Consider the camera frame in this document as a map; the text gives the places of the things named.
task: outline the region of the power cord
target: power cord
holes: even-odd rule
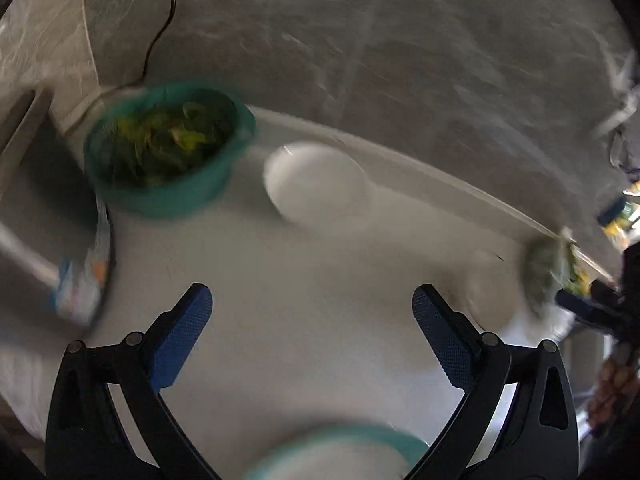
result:
[[[82,112],[80,117],[77,120],[75,120],[74,123],[66,130],[65,137],[66,136],[71,136],[71,135],[74,134],[74,132],[78,129],[78,126],[80,126],[80,124],[82,124],[82,122],[84,122],[84,120],[86,119],[87,115],[94,109],[94,107],[98,103],[98,101],[100,101],[101,99],[104,99],[105,97],[108,97],[108,96],[110,96],[112,94],[115,94],[116,92],[124,90],[125,88],[133,88],[133,87],[142,85],[142,83],[146,79],[146,73],[148,72],[148,69],[149,69],[149,59],[151,58],[151,52],[154,49],[154,46],[156,46],[156,43],[158,42],[160,37],[164,34],[165,30],[167,30],[167,27],[169,27],[171,22],[174,20],[175,8],[176,8],[176,5],[177,5],[177,2],[178,2],[178,0],[171,0],[171,6],[169,8],[169,14],[166,17],[166,20],[164,21],[164,24],[162,25],[160,30],[158,30],[158,32],[156,33],[154,38],[151,40],[151,43],[149,43],[149,46],[146,48],[145,62],[142,65],[142,72],[140,73],[140,77],[135,79],[134,81],[129,82],[129,83],[124,83],[124,84],[118,85],[118,86],[116,86],[114,88],[110,88],[108,90],[105,90],[104,92],[100,92],[100,94],[98,94],[98,96],[95,97],[89,103],[89,105],[84,110],[84,112]]]

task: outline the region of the white bowl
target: white bowl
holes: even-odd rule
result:
[[[321,232],[352,232],[370,216],[364,170],[348,155],[318,142],[292,142],[271,153],[264,187],[280,214]]]

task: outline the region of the green vegetable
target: green vegetable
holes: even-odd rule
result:
[[[160,186],[197,170],[231,138],[236,107],[208,92],[181,106],[156,106],[104,127],[106,176],[115,185]]]

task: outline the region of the gray floor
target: gray floor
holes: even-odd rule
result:
[[[168,1],[85,0],[102,84],[138,76]],[[149,81],[210,78],[420,158],[612,269],[594,217],[624,181],[588,132],[629,47],[609,0],[178,0]]]

